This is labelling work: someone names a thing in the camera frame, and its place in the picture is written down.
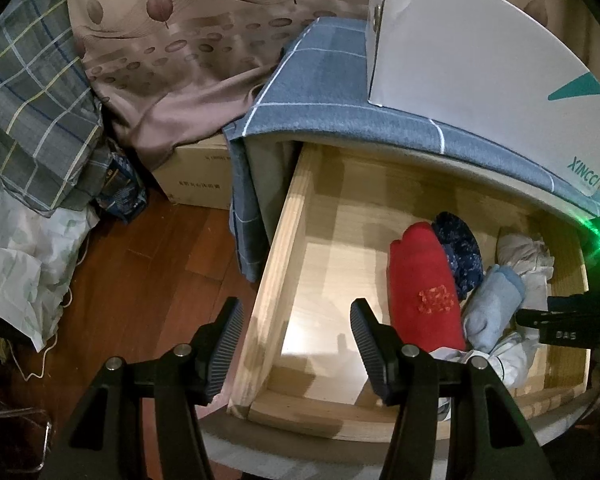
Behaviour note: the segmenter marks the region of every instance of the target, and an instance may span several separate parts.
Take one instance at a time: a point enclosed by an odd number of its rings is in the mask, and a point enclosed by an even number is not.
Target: navy floral cloth
[[[458,300],[482,283],[482,257],[480,247],[469,226],[453,213],[443,211],[431,224],[446,253],[446,260],[456,282]]]

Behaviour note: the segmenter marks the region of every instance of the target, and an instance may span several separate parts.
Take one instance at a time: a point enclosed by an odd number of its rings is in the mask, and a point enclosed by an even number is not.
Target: gray plaid cloth
[[[112,161],[66,0],[12,0],[0,16],[0,180],[46,216],[80,210]]]

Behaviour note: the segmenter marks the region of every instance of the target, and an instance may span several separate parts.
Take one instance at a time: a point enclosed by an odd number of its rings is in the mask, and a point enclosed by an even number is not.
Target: embroidered patch
[[[421,290],[418,294],[420,296],[418,311],[422,314],[449,312],[451,307],[454,306],[454,300],[444,285]]]

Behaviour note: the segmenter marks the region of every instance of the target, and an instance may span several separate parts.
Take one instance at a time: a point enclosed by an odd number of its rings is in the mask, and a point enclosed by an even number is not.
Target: white cloth
[[[544,240],[533,240],[522,233],[500,235],[496,251],[498,263],[511,266],[525,284],[525,299],[520,308],[547,310],[547,281],[554,275],[554,257]],[[518,330],[526,338],[539,337],[535,328],[520,326]]]
[[[430,352],[430,355],[435,359],[463,364],[474,356],[482,356],[487,359],[491,368],[507,388],[519,388],[526,382],[529,368],[536,357],[537,348],[538,341],[536,339],[525,338],[518,332],[512,332],[501,339],[491,354],[477,350],[462,352],[442,347]],[[438,400],[438,420],[448,420],[450,417],[450,399],[441,397]]]
[[[58,208],[44,218],[0,184],[0,317],[28,336],[37,351],[56,332],[78,249],[98,216]]]

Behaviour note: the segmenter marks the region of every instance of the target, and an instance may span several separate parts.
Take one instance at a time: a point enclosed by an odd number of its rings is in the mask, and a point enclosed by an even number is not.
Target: white box
[[[369,10],[370,103],[492,140],[586,196],[600,187],[600,84],[542,25],[505,0],[370,0]]]

